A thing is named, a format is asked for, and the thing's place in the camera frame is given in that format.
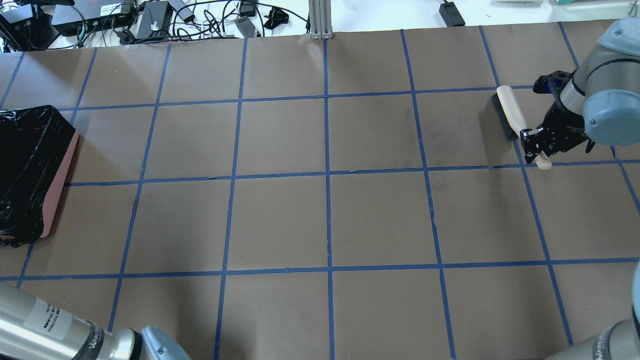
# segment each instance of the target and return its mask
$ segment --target trash bag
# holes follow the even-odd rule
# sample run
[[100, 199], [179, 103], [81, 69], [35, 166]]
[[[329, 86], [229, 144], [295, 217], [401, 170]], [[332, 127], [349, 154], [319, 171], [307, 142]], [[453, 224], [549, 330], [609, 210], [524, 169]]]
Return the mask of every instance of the trash bag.
[[42, 235], [42, 204], [75, 131], [51, 105], [0, 110], [0, 246]]

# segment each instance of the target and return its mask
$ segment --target brush handle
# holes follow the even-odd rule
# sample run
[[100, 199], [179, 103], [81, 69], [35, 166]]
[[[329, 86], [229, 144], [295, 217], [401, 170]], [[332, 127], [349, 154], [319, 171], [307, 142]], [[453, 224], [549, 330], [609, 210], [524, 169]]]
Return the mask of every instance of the brush handle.
[[[504, 114], [507, 116], [509, 126], [511, 126], [512, 130], [520, 137], [520, 130], [528, 129], [529, 127], [524, 119], [524, 115], [522, 115], [522, 110], [518, 105], [518, 100], [516, 100], [513, 89], [510, 86], [502, 85], [498, 87], [496, 91], [500, 99], [500, 105], [502, 105]], [[547, 155], [542, 152], [536, 156], [534, 162], [540, 170], [548, 170], [551, 168], [551, 161]]]

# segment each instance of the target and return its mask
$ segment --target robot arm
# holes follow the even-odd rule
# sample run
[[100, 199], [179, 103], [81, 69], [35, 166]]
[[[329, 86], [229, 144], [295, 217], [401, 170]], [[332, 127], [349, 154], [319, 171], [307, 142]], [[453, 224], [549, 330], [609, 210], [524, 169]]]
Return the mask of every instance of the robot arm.
[[587, 141], [632, 145], [640, 142], [640, 19], [617, 20], [573, 74], [541, 76], [533, 88], [555, 101], [536, 129], [520, 132], [527, 163]]

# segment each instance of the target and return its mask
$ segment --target light blue cap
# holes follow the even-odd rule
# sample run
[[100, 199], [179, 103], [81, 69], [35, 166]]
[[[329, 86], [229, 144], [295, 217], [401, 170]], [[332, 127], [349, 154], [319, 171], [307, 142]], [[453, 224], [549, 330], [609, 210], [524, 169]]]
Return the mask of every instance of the light blue cap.
[[617, 20], [598, 39], [598, 44], [623, 54], [640, 56], [640, 18], [625, 17]]
[[634, 303], [634, 312], [636, 313], [636, 317], [640, 316], [640, 263], [636, 267], [636, 275], [634, 276], [634, 284], [633, 284], [633, 303]]
[[626, 90], [604, 90], [584, 103], [584, 127], [590, 139], [602, 145], [640, 142], [640, 95]]
[[142, 338], [154, 360], [191, 360], [187, 352], [171, 336], [155, 326], [144, 328]]

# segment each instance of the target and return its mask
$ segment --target black bristles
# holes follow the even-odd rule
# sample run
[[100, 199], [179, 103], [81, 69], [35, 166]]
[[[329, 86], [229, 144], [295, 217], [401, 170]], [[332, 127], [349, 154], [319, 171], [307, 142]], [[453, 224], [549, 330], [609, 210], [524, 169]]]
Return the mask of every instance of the black bristles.
[[502, 128], [504, 137], [509, 141], [517, 140], [518, 134], [516, 134], [516, 132], [513, 131], [513, 129], [509, 125], [509, 120], [507, 119], [507, 115], [504, 113], [504, 109], [502, 108], [502, 104], [500, 103], [500, 97], [498, 97], [498, 94], [494, 94], [493, 96], [491, 96], [491, 102], [496, 114], [498, 114], [500, 127]]

